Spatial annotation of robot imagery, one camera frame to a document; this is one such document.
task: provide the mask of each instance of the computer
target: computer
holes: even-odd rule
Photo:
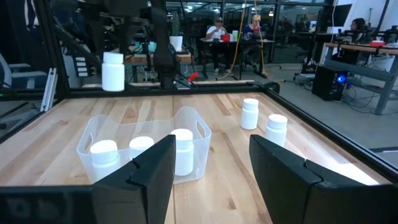
[[[352,4],[327,7],[320,11],[318,16],[317,29],[319,32],[326,32],[328,27],[344,27]]]

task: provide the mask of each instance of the wooden desk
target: wooden desk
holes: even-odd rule
[[[131,52],[133,52],[135,49],[136,49],[136,46],[129,47],[129,50]],[[114,50],[112,50],[112,52],[118,53],[119,49],[114,49]],[[177,57],[180,60],[180,63],[185,63],[185,64],[192,63],[191,54],[178,54]],[[125,64],[129,64],[129,63],[130,64],[138,64],[138,63],[146,64],[147,56],[145,54],[135,54],[135,56],[127,55],[124,58],[124,63]]]
[[[260,125],[253,131],[239,127],[249,97],[260,101]],[[174,185],[166,223],[271,223],[252,172],[249,136],[264,135],[272,113],[289,119],[288,150],[364,183],[388,183],[269,97],[234,93],[64,100],[0,145],[0,184],[88,184],[76,146],[92,116],[134,123],[170,119],[182,106],[195,107],[213,135],[205,176]]]
[[[191,54],[178,54],[177,58],[180,60],[180,63],[191,64],[192,57]],[[138,63],[147,63],[146,55],[136,55],[136,56],[126,56],[124,59],[125,64],[138,64]]]
[[[193,81],[194,84],[197,85],[203,85],[203,84],[227,84],[227,83],[246,83],[246,82],[253,82],[253,80],[236,80],[236,81]],[[160,83],[151,83],[151,82],[146,82],[146,83],[130,83],[132,86],[137,86],[137,87],[152,87],[152,86],[160,86]],[[85,84],[82,86],[83,88],[101,88],[102,84]]]
[[[338,44],[326,43],[326,47],[338,47]],[[376,52],[376,50],[377,50],[377,47],[372,47],[369,44],[356,44],[356,45],[340,44],[340,48],[349,49],[349,50],[359,50],[359,51],[363,51],[363,52],[372,52],[372,53]],[[398,48],[397,49],[384,49],[381,47],[379,49],[379,53],[398,55]]]

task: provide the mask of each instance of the cable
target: cable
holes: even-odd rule
[[[245,6],[245,7],[247,6],[246,2],[247,2],[247,0],[244,0],[244,6]],[[226,78],[226,77],[228,77],[228,76],[233,76],[232,70],[233,70],[233,68],[234,68],[234,66],[235,66],[236,56],[237,56],[237,54],[238,54],[239,42],[240,42],[240,40],[241,40],[241,33],[242,33],[242,26],[243,26],[243,18],[244,18],[244,10],[242,10],[241,25],[240,25],[240,27],[239,27],[238,40],[236,41],[235,56],[234,56],[234,60],[233,60],[232,65],[231,65],[231,71],[228,72],[228,73],[227,73],[226,75],[224,75],[223,77],[216,78],[216,80],[221,80],[221,79]]]

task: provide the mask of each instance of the chair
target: chair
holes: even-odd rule
[[[2,87],[10,88],[12,86],[13,78],[28,78],[26,88],[33,89],[35,88],[35,78],[41,76],[47,76],[45,72],[37,71],[37,72],[20,72],[21,69],[30,68],[30,65],[26,63],[18,63],[18,64],[7,64],[6,60],[0,53],[0,66],[4,70],[4,83]]]

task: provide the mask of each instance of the white bottle cap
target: white bottle cap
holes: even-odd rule
[[[184,150],[192,146],[193,133],[188,129],[176,129],[170,134],[175,135],[177,150]]]
[[[90,147],[91,158],[95,164],[107,164],[118,157],[118,146],[112,140],[103,140]]]
[[[255,110],[259,107],[259,101],[256,99],[248,98],[243,100],[243,108],[246,110]]]
[[[287,126],[287,118],[280,114],[269,115],[267,125],[272,129],[284,129]]]
[[[148,136],[136,137],[130,141],[130,149],[145,151],[155,144],[155,141]]]
[[[123,62],[124,62],[123,54],[104,52],[104,63],[122,64]]]

